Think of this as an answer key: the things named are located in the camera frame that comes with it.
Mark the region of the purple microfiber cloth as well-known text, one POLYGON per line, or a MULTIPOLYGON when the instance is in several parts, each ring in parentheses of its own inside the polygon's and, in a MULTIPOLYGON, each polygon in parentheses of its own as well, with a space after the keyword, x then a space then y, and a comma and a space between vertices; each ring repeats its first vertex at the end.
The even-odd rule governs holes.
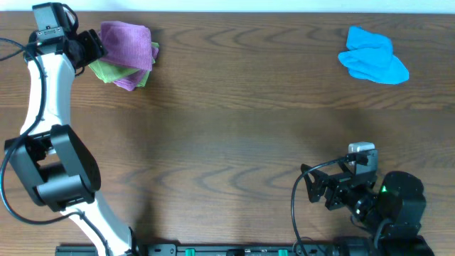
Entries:
POLYGON ((103 21, 100 39, 107 50, 104 62, 126 68, 152 70, 151 31, 121 21, 103 21))

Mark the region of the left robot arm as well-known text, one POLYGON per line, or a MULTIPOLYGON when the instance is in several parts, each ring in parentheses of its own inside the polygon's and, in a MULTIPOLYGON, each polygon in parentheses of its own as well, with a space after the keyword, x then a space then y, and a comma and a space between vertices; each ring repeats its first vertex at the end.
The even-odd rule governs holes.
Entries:
POLYGON ((28 112, 19 136, 5 143, 3 165, 13 168, 36 205, 72 220, 97 255, 145 255, 104 199, 97 162, 70 126, 74 79, 105 56, 105 48, 95 31, 79 31, 66 4, 35 5, 33 14, 37 29, 18 46, 31 76, 28 112))

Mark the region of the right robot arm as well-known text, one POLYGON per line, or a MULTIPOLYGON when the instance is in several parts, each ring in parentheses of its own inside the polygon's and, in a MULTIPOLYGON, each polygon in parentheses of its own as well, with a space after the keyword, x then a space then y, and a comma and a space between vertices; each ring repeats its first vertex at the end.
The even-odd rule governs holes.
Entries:
POLYGON ((316 166, 301 165, 309 201, 325 198, 325 207, 346 207, 351 222, 370 237, 341 237, 324 245, 325 255, 433 255, 419 235, 427 202, 420 179, 403 171, 385 175, 378 191, 378 151, 372 144, 351 145, 340 158, 316 166))

